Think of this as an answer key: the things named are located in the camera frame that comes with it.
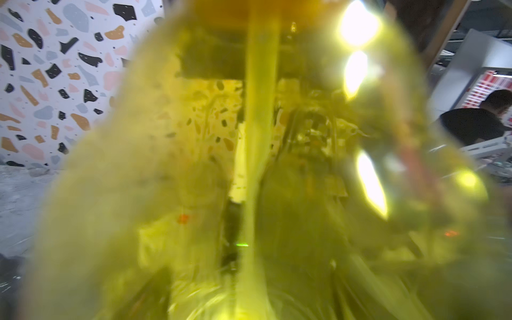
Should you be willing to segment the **grey pink spray nozzle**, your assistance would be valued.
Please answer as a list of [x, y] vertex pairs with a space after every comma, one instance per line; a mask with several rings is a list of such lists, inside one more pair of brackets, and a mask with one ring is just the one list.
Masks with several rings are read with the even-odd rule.
[[272, 139], [281, 3], [250, 1], [245, 59], [246, 200], [241, 215], [236, 319], [269, 319], [265, 279], [256, 256], [257, 198]]

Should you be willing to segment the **yellow spray bottle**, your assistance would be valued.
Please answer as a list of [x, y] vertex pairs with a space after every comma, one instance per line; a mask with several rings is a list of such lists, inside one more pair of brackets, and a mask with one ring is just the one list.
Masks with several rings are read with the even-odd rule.
[[510, 319], [499, 190], [366, 1], [174, 1], [38, 224], [24, 319]]

